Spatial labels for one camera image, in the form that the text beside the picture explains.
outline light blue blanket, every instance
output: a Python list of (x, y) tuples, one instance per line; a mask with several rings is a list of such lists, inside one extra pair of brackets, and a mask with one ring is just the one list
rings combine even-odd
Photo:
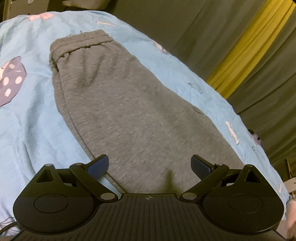
[[(225, 99), (177, 58), (165, 54), (150, 38), (108, 13), (52, 14), (49, 19), (39, 17), (34, 21), (21, 15), (0, 24), (0, 66), (21, 56), (27, 72), (18, 94), (0, 107), (0, 222), (6, 220), (1, 227), (12, 221), (15, 199), (44, 164), (68, 168), (75, 162), (89, 162), (56, 108), (49, 47), (58, 38), (97, 29), (103, 29), (121, 43), (163, 85), (202, 110), (242, 162), (260, 170), (286, 206), (289, 194), (280, 176), (269, 164), (263, 149), (253, 142), (240, 117)], [(238, 145), (226, 121), (236, 134)], [(105, 179), (100, 181), (108, 186)]]

